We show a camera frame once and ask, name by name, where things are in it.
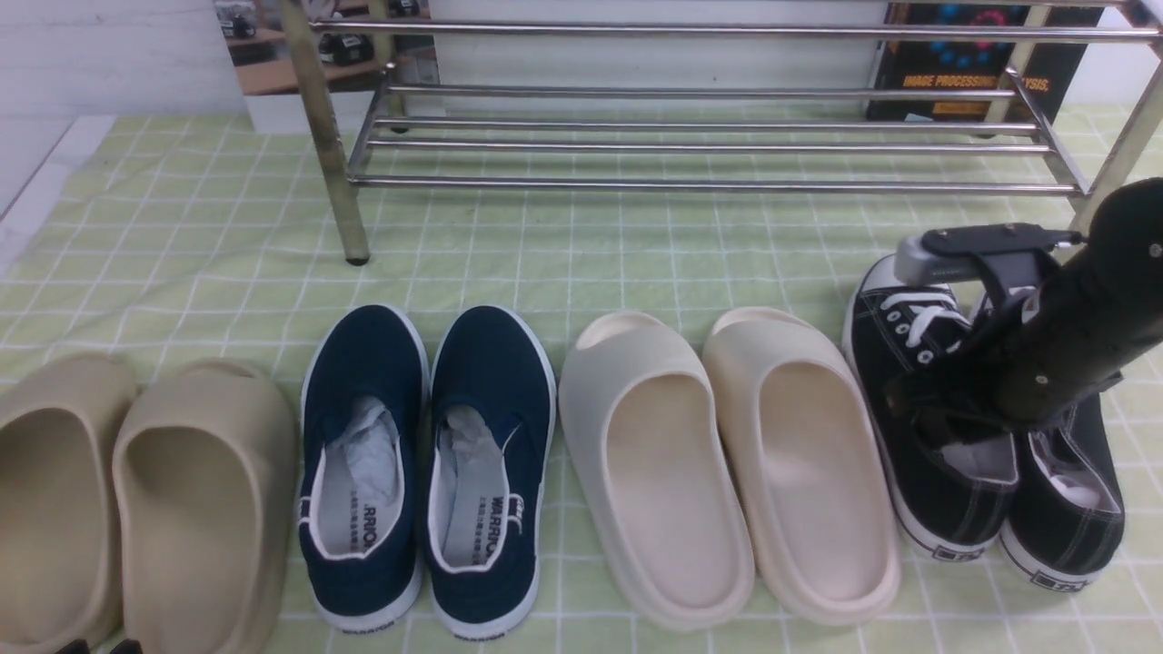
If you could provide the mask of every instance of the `brand logo on insole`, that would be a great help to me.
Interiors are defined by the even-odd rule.
[[[488,542],[485,545],[485,554],[488,556],[497,552],[497,545],[501,538],[501,523],[505,521],[505,498],[494,497],[488,511]]]
[[[351,552],[359,550],[359,496],[355,491],[351,491],[351,524],[350,526],[350,546]]]
[[[376,507],[364,506],[364,549],[371,549],[376,545],[378,535],[376,533]]]
[[[480,503],[477,504],[477,528],[473,532],[475,538],[472,539],[472,564],[479,566],[484,562],[484,556],[480,555],[480,548],[484,546],[484,533],[485,533],[485,513],[488,509],[488,504],[485,498],[480,498]]]

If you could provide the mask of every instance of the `rack shelf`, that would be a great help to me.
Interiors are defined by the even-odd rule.
[[[499,21],[430,21],[416,19],[347,17],[312,15],[307,0],[280,0],[284,29],[291,48],[294,73],[312,126],[320,165],[327,182],[335,220],[349,263],[366,263],[370,253],[356,202],[357,187],[429,187],[528,191],[609,191],[609,192],[719,192],[719,193],[915,193],[964,196],[1022,196],[1068,198],[1075,208],[1075,229],[1085,230],[1094,209],[1118,189],[1142,155],[1147,142],[1163,120],[1163,63],[1156,67],[1139,104],[1115,141],[1106,162],[1093,180],[1087,180],[1062,145],[1054,127],[1026,87],[1022,73],[1035,43],[1137,43],[1163,57],[1163,29],[1160,16],[1142,0],[1018,0],[1030,10],[1026,24],[994,26],[825,26],[825,24],[619,24],[608,22],[549,23]],[[990,3],[964,0],[939,3]],[[1127,17],[1129,27],[1046,27],[1050,7],[1113,7]],[[391,57],[381,66],[363,128],[347,156],[335,128],[335,113],[328,94],[327,71],[315,56],[315,38],[322,33],[378,35],[473,35],[551,36],[626,38],[837,38],[873,41],[943,41],[1015,43],[1005,74],[993,90],[876,90],[876,88],[620,88],[556,86],[480,86],[405,84],[397,79]],[[951,100],[989,102],[980,123],[919,123],[861,121],[690,121],[690,120],[562,120],[547,118],[421,118],[404,114],[401,99],[407,95],[458,95],[490,98],[573,98],[573,99],[697,99],[697,100]],[[1005,123],[1007,111],[1025,106],[1033,116],[1027,123]],[[387,128],[395,134],[384,134]],[[491,130],[519,133],[504,140],[479,137],[405,136],[413,128],[450,130]],[[933,143],[916,142],[786,142],[756,143],[711,140],[627,142],[555,141],[529,138],[530,131],[572,133],[844,133],[882,135],[1006,135],[1015,143]],[[618,155],[893,155],[893,156],[1025,156],[1040,157],[1053,175],[1054,184],[946,183],[946,182],[836,182],[836,180],[727,180],[727,179],[599,179],[548,177],[450,177],[371,175],[368,158],[372,150],[394,149],[430,151],[487,151],[618,154]]]

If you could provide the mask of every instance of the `book cover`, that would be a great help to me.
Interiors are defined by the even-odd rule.
[[[894,2],[889,6],[887,24],[962,24],[962,26],[1020,26],[1025,23],[1028,7],[1011,5],[909,5]],[[1103,8],[1055,7],[1050,9],[1047,26],[1094,27]],[[872,67],[875,88],[993,88],[1005,70],[1012,43],[971,42],[900,42],[880,44]],[[1085,44],[1039,43],[1034,47],[1026,67],[1026,86],[1039,106],[1053,121],[1078,70]],[[989,109],[987,102],[911,102],[870,101],[865,115],[869,120],[943,120],[980,121]],[[1029,120],[1025,107],[1015,105],[1006,116],[1009,122]]]

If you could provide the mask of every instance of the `shoe sole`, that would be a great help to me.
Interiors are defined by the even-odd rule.
[[[1103,574],[1100,568],[1086,575],[1071,575],[1042,563],[1018,540],[1018,534],[1009,526],[1009,520],[1001,525],[1001,535],[998,540],[1001,542],[1001,549],[1006,553],[1006,559],[1009,560],[1013,570],[1029,583],[1046,590],[1078,592]]]
[[[420,597],[420,589],[423,588],[424,581],[422,559],[423,556],[418,553],[416,564],[412,571],[412,580],[408,581],[408,585],[405,587],[400,597],[374,613],[368,613],[366,616],[337,616],[323,609],[323,605],[319,603],[319,598],[315,597],[314,590],[312,590],[311,595],[315,600],[315,610],[319,611],[319,614],[323,617],[327,624],[343,633],[363,635],[384,631],[399,621],[408,612],[408,609],[412,609],[412,605],[416,603],[416,598]]]
[[[418,332],[416,326],[413,325],[411,320],[408,320],[407,314],[405,314],[402,311],[392,305],[377,304],[377,305],[362,305],[362,306],[381,306],[391,311],[397,318],[399,318],[400,321],[404,322],[404,326],[408,329],[408,334],[412,336],[412,342],[416,346],[416,353],[420,355],[420,375],[423,378],[423,388],[421,389],[421,398],[420,398],[420,412],[421,414],[423,414],[424,408],[428,406],[428,398],[431,393],[431,377],[428,375],[428,350],[424,349],[424,341],[423,339],[420,337],[420,332]],[[341,318],[340,320],[335,321],[335,325],[331,325],[331,328],[327,330],[327,334],[319,342],[319,347],[315,348],[315,354],[311,357],[311,363],[307,365],[307,374],[304,377],[302,390],[299,393],[300,429],[304,428],[304,422],[306,422],[307,389],[308,386],[311,386],[312,375],[315,374],[315,364],[319,363],[319,355],[323,354],[323,347],[327,344],[327,341],[330,340],[331,333],[335,332],[335,328],[340,326],[340,322],[343,319]],[[301,485],[302,485],[302,479],[300,478],[295,488],[299,488]],[[298,506],[299,506],[299,499],[297,498],[295,499],[297,525],[299,521]],[[420,589],[423,587],[422,560],[423,555],[418,553],[416,566],[412,573],[412,580],[409,580],[408,585],[405,587],[404,593],[400,595],[400,597],[395,598],[391,604],[380,609],[379,611],[376,611],[374,613],[369,613],[366,616],[355,616],[355,617],[338,616],[336,613],[331,613],[327,609],[323,609],[323,605],[320,604],[319,602],[319,597],[315,596],[315,590],[312,589],[311,597],[315,602],[315,610],[319,611],[319,614],[323,617],[323,620],[326,620],[327,624],[342,631],[343,633],[365,634],[365,633],[374,633],[378,631],[384,631],[387,627],[394,625],[397,620],[399,620],[401,617],[404,617],[404,614],[407,613],[408,609],[411,609],[412,605],[416,603],[416,598],[420,597]]]
[[[545,354],[545,348],[541,346],[541,341],[537,340],[537,335],[533,333],[533,329],[529,328],[520,315],[502,306],[485,306],[498,308],[509,314],[509,317],[513,318],[513,320],[516,321],[522,329],[525,329],[529,341],[536,347],[537,356],[541,358],[541,367],[545,374],[545,386],[549,389],[549,434],[545,436],[545,458],[541,465],[541,484],[537,486],[537,512],[534,514],[533,552],[535,560],[533,567],[533,583],[529,584],[529,590],[526,592],[525,597],[512,611],[499,618],[494,618],[487,623],[465,623],[449,616],[444,609],[441,607],[440,602],[436,599],[436,593],[433,591],[433,609],[436,613],[436,618],[448,631],[452,632],[452,635],[470,642],[497,640],[516,628],[516,626],[525,620],[529,612],[533,611],[533,603],[537,599],[537,588],[541,585],[541,505],[545,499],[545,472],[549,469],[549,450],[554,445],[554,432],[557,428],[557,377],[554,375],[554,367],[549,363],[549,355]],[[444,350],[444,341],[447,339],[448,332],[444,333],[444,337],[441,339],[440,347],[436,348],[436,358],[434,361],[437,365],[440,364],[440,355],[441,351]],[[434,367],[433,378],[435,378],[436,372],[437,369]]]
[[[856,381],[861,385],[861,393],[864,394],[865,404],[870,404],[864,389],[864,381],[861,379],[861,371],[856,367],[856,357],[852,355],[851,336],[856,297],[861,293],[865,280],[868,280],[868,275],[861,279],[859,285],[852,291],[852,297],[848,300],[848,312],[844,314],[844,332],[841,337],[840,349],[844,353],[848,367],[852,369],[852,376],[856,377]],[[876,433],[876,445],[880,452],[880,465],[884,468],[885,479],[889,482],[889,497],[892,498],[892,507],[896,510],[897,521],[900,523],[900,528],[908,536],[908,542],[913,546],[913,549],[923,556],[943,562],[973,561],[980,557],[993,545],[997,536],[977,545],[958,545],[936,535],[921,525],[916,516],[909,511],[908,504],[905,502],[905,496],[901,495],[900,486],[897,485],[897,475],[893,472],[892,460],[889,457],[889,450],[884,445],[884,435],[880,433],[880,426],[877,425],[871,414],[869,415],[869,422],[872,424],[872,429]]]

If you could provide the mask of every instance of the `beige slide sandal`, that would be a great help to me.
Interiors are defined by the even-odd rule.
[[[263,649],[297,452],[291,408],[249,365],[195,362],[142,393],[113,455],[127,638],[165,654]]]
[[[121,618],[113,442],[137,385],[104,354],[69,356],[0,397],[0,652],[100,642]]]
[[[702,349],[768,588],[826,625],[889,609],[900,556],[859,386],[836,346],[766,307],[715,322]]]
[[[755,562],[691,346],[637,312],[605,315],[562,369],[562,427],[611,573],[677,631],[735,617]]]

